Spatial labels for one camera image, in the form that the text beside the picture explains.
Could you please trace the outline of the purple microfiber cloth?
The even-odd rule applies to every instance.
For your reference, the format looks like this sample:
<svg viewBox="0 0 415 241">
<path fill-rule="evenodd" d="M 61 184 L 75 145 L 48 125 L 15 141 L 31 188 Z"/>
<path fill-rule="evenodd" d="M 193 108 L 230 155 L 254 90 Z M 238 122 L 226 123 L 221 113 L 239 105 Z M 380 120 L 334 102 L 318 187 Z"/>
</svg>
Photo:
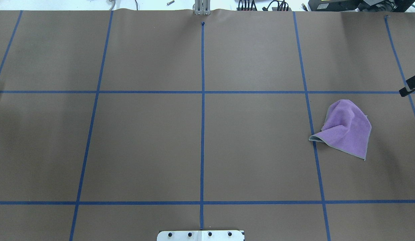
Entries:
<svg viewBox="0 0 415 241">
<path fill-rule="evenodd" d="M 340 99 L 329 106 L 321 130 L 308 140 L 366 160 L 371 131 L 363 111 L 349 99 Z"/>
</svg>

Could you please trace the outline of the white mounting plate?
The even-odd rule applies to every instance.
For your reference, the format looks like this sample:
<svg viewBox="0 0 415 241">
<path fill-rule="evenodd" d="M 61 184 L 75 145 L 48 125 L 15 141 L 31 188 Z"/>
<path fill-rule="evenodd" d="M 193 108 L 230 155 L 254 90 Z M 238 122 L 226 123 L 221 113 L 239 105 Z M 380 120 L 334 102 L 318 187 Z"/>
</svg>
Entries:
<svg viewBox="0 0 415 241">
<path fill-rule="evenodd" d="M 241 230 L 184 230 L 161 231 L 157 241 L 244 241 Z"/>
</svg>

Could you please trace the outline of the aluminium frame post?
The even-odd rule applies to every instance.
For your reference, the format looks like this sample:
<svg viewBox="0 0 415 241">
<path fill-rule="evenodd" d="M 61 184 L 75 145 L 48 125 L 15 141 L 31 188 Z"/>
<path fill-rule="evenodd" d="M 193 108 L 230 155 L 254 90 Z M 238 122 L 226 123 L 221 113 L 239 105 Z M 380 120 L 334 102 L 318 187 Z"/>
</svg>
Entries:
<svg viewBox="0 0 415 241">
<path fill-rule="evenodd" d="M 193 10 L 195 15 L 210 15 L 211 8 L 210 8 L 210 0 L 195 0 L 195 4 L 193 5 Z"/>
</svg>

